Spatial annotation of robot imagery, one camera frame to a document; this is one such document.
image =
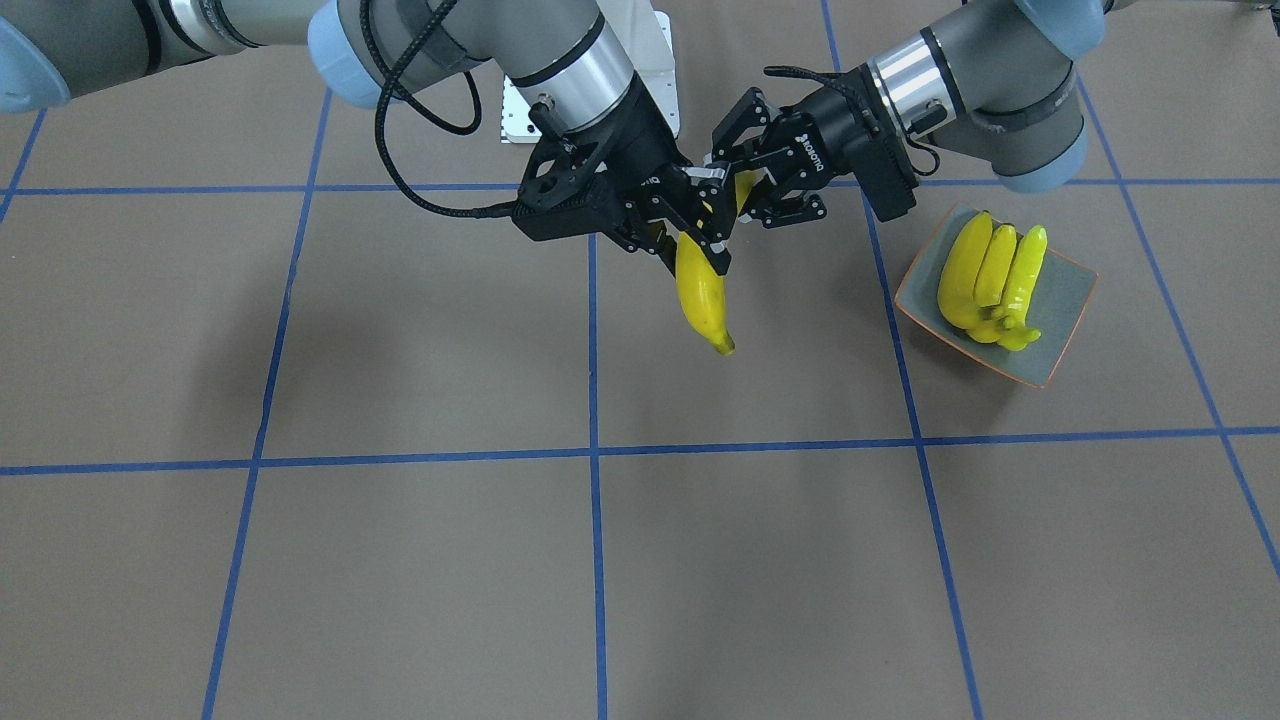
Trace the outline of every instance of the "blue cap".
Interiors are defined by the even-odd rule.
[[[70,99],[63,73],[20,29],[0,18],[0,110],[29,113],[60,108]]]
[[[372,109],[378,105],[383,88],[351,46],[338,17],[338,0],[329,0],[311,17],[307,47],[320,77],[338,97],[357,108]]]
[[[996,173],[996,177],[1000,178],[1001,184],[1014,192],[1048,192],[1074,178],[1075,173],[1080,172],[1080,168],[1084,167],[1084,159],[1088,154],[1089,133],[1084,132],[1084,127],[1082,126],[1080,135],[1076,136],[1075,141],[1061,155],[1050,160],[1047,165],[1021,176],[1002,176]]]
[[[1014,0],[1064,55],[1079,60],[1102,42],[1107,22],[1097,0]]]

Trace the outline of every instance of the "white plastic base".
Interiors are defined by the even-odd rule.
[[[653,14],[658,18],[658,27],[662,28],[662,36],[667,40],[668,51],[675,53],[675,46],[671,42],[671,18],[660,10],[654,10]],[[640,73],[640,79],[649,88],[649,95],[653,95],[658,108],[667,117],[667,124],[671,126],[672,135],[680,137],[680,95],[676,88],[675,65],[669,61],[645,63],[636,58],[632,58],[632,61],[640,68],[636,72]],[[660,69],[645,69],[649,65],[658,65]],[[541,136],[543,133],[529,122],[529,102],[520,95],[516,86],[511,85],[511,78],[503,77],[502,141],[529,143],[538,142],[538,138]]]

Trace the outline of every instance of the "yellow banana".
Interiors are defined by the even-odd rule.
[[[1009,269],[1005,297],[993,313],[1005,329],[1000,338],[1000,346],[1005,350],[1023,350],[1041,337],[1038,329],[1027,327],[1027,311],[1030,309],[1036,281],[1039,279],[1044,264],[1046,250],[1048,250],[1048,233],[1043,225],[1028,231],[1018,245],[1018,254]]]
[[[756,178],[755,170],[744,170],[733,177],[739,213],[755,187]],[[705,337],[716,352],[732,354],[733,338],[724,325],[724,278],[716,274],[707,255],[689,233],[680,233],[676,238],[676,296],[689,325]]]
[[[978,304],[974,302],[973,291],[978,282],[978,272],[982,269],[982,260],[987,256],[991,234],[991,213],[983,210],[965,223],[951,246],[946,265],[942,266],[938,309],[948,323],[960,329],[975,328],[983,320]]]
[[[982,259],[978,282],[973,287],[973,299],[979,307],[1000,305],[1000,299],[1005,295],[1005,281],[1009,279],[1009,266],[1014,263],[1016,249],[1018,231],[1014,229],[1014,225],[996,228],[991,237],[991,245],[987,246],[987,256]]]

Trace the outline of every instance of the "square plate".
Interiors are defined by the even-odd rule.
[[[1027,324],[1039,328],[1043,333],[1041,338],[1020,352],[1010,352],[995,343],[974,342],[964,331],[951,325],[938,310],[938,282],[951,245],[965,223],[977,214],[978,210],[963,202],[951,206],[906,270],[895,304],[908,318],[978,363],[1020,383],[1043,388],[1062,361],[1066,345],[1071,342],[1075,328],[1084,316],[1098,273],[1050,249],[1044,254],[1044,265],[1027,311]]]

